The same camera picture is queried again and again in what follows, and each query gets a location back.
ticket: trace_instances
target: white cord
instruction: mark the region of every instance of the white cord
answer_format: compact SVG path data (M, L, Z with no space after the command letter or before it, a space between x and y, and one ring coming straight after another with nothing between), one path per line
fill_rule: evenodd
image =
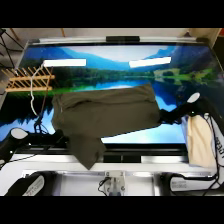
M39 72L40 69L42 69L44 66L44 64L42 64L34 73L33 73L33 76L31 77L30 79L30 95L31 95L31 101L30 101L30 105L31 105L31 109L33 111L33 113L38 117L36 111L34 110L34 107L33 107L33 101L34 101L34 96L33 96L33 78L34 76Z

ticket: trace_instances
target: monitor screen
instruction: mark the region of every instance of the monitor screen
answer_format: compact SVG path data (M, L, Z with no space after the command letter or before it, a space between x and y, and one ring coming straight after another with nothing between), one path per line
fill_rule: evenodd
M149 59L170 58L166 63ZM209 97L221 114L223 100L214 94L224 90L223 73L210 48L196 44L139 44L139 45L37 45L29 46L19 67L38 68L44 60L86 59L86 66L53 67L53 90L48 92L42 124L43 130L55 132L52 98L55 94L132 88L150 83L160 109L171 111L177 102L186 101L194 92ZM44 92L34 92L34 108L41 110ZM30 108L30 93L8 93L0 111L0 141L10 129L20 127L34 132L36 116ZM181 125L162 124L157 128L103 138L104 143L175 144L185 143Z

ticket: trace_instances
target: gray floor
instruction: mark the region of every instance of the gray floor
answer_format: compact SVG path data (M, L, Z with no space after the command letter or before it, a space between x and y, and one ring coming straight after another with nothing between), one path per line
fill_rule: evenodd
M5 28L7 33L13 38L13 34L9 28ZM13 28L17 36L20 38L19 43L25 46L30 39L62 37L60 28ZM101 37L101 36L183 36L187 28L64 28L66 37ZM6 46L11 49L20 49L7 35L3 34ZM5 66L11 66L11 62L6 50L0 46L0 62ZM10 52L14 64L18 61L21 53ZM0 71L0 94L5 84L2 80L8 78Z

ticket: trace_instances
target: folded garment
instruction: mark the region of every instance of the folded garment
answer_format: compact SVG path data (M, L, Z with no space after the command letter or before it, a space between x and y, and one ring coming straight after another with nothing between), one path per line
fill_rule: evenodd
M202 167L215 167L212 151L212 131L204 118L188 118L187 148L189 163Z
M71 153L88 169L106 150L102 137L160 125L160 110L150 84L55 95L52 103L54 128L69 138Z

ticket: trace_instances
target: wooden rack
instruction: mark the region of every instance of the wooden rack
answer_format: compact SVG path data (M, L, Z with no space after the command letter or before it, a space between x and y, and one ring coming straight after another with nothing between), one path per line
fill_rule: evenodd
M6 92L23 92L30 91L31 88L31 77L37 69L33 67L31 69L18 68L18 69L2 69L2 72L9 77L9 82L3 82L6 86ZM33 77L33 91L46 91L52 90L49 86L50 80L55 79L55 76L50 73L48 68L43 67Z

